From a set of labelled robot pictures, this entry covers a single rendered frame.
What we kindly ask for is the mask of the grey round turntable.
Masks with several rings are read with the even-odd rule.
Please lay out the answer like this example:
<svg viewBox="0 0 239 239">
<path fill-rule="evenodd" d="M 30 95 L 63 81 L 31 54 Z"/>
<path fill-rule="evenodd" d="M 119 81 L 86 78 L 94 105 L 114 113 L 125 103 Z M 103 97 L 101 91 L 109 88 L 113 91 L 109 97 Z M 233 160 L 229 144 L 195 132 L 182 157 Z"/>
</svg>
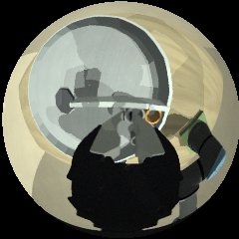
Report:
<svg viewBox="0 0 239 239">
<path fill-rule="evenodd" d="M 161 111 L 153 124 L 161 130 L 172 98 L 171 73 L 146 29 L 123 17 L 95 15 L 66 25 L 43 45 L 28 98 L 43 136 L 73 157 L 86 135 L 125 108 L 152 110 L 148 116 Z"/>
</svg>

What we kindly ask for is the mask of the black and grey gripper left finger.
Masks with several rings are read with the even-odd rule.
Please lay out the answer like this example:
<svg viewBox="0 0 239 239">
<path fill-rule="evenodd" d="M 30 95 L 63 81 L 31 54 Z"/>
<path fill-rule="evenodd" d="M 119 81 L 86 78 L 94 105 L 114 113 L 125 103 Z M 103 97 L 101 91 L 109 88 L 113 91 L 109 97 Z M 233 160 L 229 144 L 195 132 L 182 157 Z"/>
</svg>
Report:
<svg viewBox="0 0 239 239">
<path fill-rule="evenodd" d="M 105 162 L 106 156 L 113 159 L 120 155 L 121 119 L 124 121 L 124 111 L 121 111 L 103 124 L 92 130 L 76 148 L 67 178 L 73 180 L 76 172 L 83 166 L 93 162 Z"/>
</svg>

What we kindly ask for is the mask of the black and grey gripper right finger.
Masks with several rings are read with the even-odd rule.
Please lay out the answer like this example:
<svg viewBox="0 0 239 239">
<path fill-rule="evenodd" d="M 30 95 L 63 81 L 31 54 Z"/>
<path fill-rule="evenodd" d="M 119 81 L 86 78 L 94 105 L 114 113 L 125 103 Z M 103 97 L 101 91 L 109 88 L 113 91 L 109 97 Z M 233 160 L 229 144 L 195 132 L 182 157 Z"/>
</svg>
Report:
<svg viewBox="0 0 239 239">
<path fill-rule="evenodd" d="M 178 154 L 171 142 L 157 128 L 135 112 L 129 112 L 129 117 L 135 132 L 134 154 L 138 163 L 143 163 L 146 157 L 152 162 L 162 163 L 171 167 L 177 174 L 179 181 L 183 180 L 180 170 Z"/>
</svg>

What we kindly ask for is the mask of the bronze bushing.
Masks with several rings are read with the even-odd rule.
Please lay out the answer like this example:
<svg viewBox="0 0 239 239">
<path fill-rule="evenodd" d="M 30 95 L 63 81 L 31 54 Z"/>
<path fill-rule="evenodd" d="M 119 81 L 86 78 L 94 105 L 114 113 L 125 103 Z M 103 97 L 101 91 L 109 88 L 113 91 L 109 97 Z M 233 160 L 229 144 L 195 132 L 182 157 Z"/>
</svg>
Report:
<svg viewBox="0 0 239 239">
<path fill-rule="evenodd" d="M 162 113 L 161 111 L 155 111 L 155 113 L 152 116 L 148 116 L 148 112 L 152 111 L 152 110 L 146 110 L 143 109 L 145 112 L 145 120 L 147 120 L 147 122 L 154 124 L 160 121 L 161 117 L 162 117 Z M 146 118 L 147 117 L 147 118 Z"/>
</svg>

